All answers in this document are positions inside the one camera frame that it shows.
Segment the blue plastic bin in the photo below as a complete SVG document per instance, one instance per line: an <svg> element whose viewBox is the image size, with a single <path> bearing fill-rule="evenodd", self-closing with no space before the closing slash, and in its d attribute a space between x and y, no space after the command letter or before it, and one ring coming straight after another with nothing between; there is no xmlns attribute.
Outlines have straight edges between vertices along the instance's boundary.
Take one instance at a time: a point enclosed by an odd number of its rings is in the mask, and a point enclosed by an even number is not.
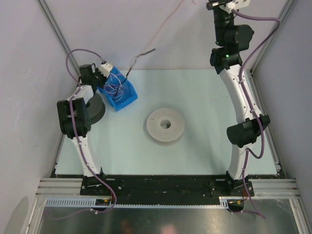
<svg viewBox="0 0 312 234"><path fill-rule="evenodd" d="M106 97L116 112L138 98L132 83L116 67L112 69L104 88L98 87L97 89Z"/></svg>

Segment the light grey cable spool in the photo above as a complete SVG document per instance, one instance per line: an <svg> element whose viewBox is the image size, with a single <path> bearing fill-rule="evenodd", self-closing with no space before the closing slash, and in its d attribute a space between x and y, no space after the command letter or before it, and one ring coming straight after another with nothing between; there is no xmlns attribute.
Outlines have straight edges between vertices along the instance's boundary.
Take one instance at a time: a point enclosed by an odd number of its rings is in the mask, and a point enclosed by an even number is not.
<svg viewBox="0 0 312 234"><path fill-rule="evenodd" d="M148 116L146 129L155 143L163 146L174 145L184 134L185 120L175 109L160 108Z"/></svg>

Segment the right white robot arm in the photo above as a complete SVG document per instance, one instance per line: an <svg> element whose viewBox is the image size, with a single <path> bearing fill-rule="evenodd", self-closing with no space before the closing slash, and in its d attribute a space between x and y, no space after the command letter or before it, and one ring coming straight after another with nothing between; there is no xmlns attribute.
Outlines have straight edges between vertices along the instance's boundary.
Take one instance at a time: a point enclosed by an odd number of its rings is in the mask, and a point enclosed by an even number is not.
<svg viewBox="0 0 312 234"><path fill-rule="evenodd" d="M226 172L225 191L237 195L242 191L242 181L247 179L247 154L270 124L268 115L263 115L249 90L244 77L244 63L240 52L248 50L253 38L253 29L246 24L236 25L235 16L241 8L249 6L248 0L210 0L206 7L214 14L215 39L210 64L224 82L232 100L237 124L227 128L227 137L232 144L232 157Z"/></svg>

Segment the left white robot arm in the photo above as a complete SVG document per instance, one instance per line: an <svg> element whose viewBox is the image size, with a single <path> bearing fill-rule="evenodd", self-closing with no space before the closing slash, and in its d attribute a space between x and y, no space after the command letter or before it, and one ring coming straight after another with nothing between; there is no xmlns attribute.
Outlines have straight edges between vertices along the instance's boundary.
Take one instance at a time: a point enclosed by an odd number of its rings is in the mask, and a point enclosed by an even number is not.
<svg viewBox="0 0 312 234"><path fill-rule="evenodd" d="M79 67L81 83L74 93L65 100L57 102L60 130L75 146L83 167L85 177L100 176L102 167L93 151L90 131L93 124L99 122L106 111L98 85L107 80L95 64Z"/></svg>

